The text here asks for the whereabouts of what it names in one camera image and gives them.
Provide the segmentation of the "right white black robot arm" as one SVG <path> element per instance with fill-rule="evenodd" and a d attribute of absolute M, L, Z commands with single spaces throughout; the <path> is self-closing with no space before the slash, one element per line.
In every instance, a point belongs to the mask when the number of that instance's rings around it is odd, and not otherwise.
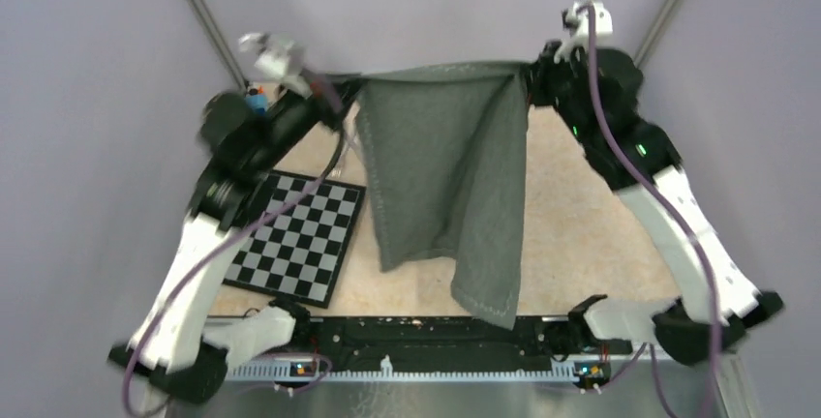
<path fill-rule="evenodd" d="M 625 341 L 658 346 L 685 366 L 713 362 L 781 312 L 783 301 L 738 268 L 695 199 L 670 137 L 639 114 L 644 76 L 632 59 L 599 48 L 592 93 L 586 51 L 576 48 L 562 60 L 559 50 L 558 42 L 547 43 L 530 65 L 530 100 L 560 115 L 592 170 L 644 227 L 679 290 L 653 301 L 592 296 L 571 311 L 568 340 L 581 352 Z"/>

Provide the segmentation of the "grey cloth napkin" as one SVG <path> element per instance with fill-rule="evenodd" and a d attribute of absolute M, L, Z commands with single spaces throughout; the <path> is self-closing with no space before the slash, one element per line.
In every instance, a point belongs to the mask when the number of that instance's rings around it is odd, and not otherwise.
<path fill-rule="evenodd" d="M 525 64 L 438 64 L 357 81 L 355 127 L 381 270 L 452 259 L 456 303 L 512 328 L 526 202 Z"/>

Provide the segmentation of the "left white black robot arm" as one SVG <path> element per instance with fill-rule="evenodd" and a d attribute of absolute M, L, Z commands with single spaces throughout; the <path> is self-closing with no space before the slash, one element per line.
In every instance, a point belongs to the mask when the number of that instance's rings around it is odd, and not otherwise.
<path fill-rule="evenodd" d="M 141 326 L 110 349 L 111 364 L 175 402 L 201 405 L 233 368 L 277 347 L 292 354 L 307 347 L 308 312 L 292 302 L 273 302 L 214 330 L 206 321 L 245 240 L 274 220 L 261 196 L 273 167 L 314 126 L 341 133 L 362 85 L 356 76 L 321 79 L 306 94 L 286 91 L 265 114 L 239 92 L 206 104 L 199 139 L 210 160 L 189 200 L 176 255 Z"/>

